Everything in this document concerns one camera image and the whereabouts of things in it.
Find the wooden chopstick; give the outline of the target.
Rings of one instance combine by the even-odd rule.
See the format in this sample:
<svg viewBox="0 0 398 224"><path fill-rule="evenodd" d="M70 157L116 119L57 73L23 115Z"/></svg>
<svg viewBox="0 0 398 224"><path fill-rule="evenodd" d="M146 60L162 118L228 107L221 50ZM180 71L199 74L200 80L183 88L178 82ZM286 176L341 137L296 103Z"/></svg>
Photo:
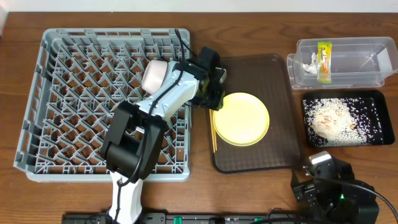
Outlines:
<svg viewBox="0 0 398 224"><path fill-rule="evenodd" d="M213 114L214 110L209 110L210 114L210 128L211 128L211 138L212 138L212 145L213 145L213 153L215 154L217 151L217 133L215 130L215 125L213 122Z"/></svg>
<svg viewBox="0 0 398 224"><path fill-rule="evenodd" d="M216 145L216 133L213 125L213 110L209 109L209 118L210 118L210 131L211 131L211 141L212 141L212 149L215 154L217 151Z"/></svg>

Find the yellow round plate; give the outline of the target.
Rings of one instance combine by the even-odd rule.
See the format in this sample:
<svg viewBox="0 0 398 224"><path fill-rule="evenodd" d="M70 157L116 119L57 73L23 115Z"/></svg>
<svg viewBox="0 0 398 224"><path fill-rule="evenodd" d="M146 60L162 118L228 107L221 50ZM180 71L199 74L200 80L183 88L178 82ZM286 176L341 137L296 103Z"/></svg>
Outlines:
<svg viewBox="0 0 398 224"><path fill-rule="evenodd" d="M249 93L237 92L223 98L223 107L213 113L217 135L230 145L246 147L259 142L270 126L265 104Z"/></svg>

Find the pink white bowl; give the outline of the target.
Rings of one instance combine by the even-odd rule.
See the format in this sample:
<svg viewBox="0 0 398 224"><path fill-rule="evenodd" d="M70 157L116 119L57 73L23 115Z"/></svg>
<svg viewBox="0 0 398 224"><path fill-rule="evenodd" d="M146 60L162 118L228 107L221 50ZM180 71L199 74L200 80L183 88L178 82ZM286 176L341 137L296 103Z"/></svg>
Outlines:
<svg viewBox="0 0 398 224"><path fill-rule="evenodd" d="M153 95L161 86L167 72L168 63L160 60L151 60L142 78L142 89Z"/></svg>

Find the white tissue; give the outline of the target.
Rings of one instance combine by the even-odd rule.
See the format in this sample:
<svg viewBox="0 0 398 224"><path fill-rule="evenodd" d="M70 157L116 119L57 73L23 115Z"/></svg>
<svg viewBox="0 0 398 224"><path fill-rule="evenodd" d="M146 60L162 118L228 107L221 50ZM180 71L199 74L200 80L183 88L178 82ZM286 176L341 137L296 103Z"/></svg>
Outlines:
<svg viewBox="0 0 398 224"><path fill-rule="evenodd" d="M313 52L311 55L311 63L310 64L304 63L302 65L302 67L303 67L304 71L307 73L311 73L311 74L318 73L319 62L318 62L317 54L315 52Z"/></svg>

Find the green yellow snack wrapper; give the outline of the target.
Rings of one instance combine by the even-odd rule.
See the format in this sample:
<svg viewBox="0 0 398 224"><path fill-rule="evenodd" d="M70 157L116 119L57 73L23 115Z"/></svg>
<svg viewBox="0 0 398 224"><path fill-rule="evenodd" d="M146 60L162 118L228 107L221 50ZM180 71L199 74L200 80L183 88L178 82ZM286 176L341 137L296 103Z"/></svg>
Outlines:
<svg viewBox="0 0 398 224"><path fill-rule="evenodd" d="M331 83L331 52L332 43L331 42L319 42L318 43L318 81L320 83Z"/></svg>

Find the light blue bowl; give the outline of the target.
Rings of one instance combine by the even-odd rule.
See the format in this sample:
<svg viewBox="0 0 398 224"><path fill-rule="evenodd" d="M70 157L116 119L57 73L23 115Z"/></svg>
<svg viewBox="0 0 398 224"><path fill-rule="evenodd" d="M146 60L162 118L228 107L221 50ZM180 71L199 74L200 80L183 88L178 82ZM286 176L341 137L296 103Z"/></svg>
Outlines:
<svg viewBox="0 0 398 224"><path fill-rule="evenodd" d="M173 73L175 70L180 69L180 62L177 61L170 61L167 63L167 71L165 74L164 81L167 81L173 77Z"/></svg>

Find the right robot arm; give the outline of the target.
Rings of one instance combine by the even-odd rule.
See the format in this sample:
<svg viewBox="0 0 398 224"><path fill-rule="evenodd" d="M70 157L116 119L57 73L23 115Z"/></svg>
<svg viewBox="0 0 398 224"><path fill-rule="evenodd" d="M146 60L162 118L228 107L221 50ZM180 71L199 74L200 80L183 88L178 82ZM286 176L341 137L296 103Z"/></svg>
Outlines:
<svg viewBox="0 0 398 224"><path fill-rule="evenodd" d="M373 224L379 215L374 187L356 180L349 163L330 159L308 166L314 176L300 182L292 171L290 186L303 217L333 223Z"/></svg>

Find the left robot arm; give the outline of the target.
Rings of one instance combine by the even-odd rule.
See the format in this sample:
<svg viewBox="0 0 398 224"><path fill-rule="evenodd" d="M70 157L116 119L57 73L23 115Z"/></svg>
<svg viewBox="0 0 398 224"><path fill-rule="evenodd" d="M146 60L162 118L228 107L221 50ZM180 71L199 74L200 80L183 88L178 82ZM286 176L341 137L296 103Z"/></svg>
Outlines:
<svg viewBox="0 0 398 224"><path fill-rule="evenodd" d="M143 182L158 161L171 117L187 102L218 111L225 78L219 53L208 47L195 58L148 63L142 89L149 97L118 105L100 150L113 181L112 223L137 222Z"/></svg>

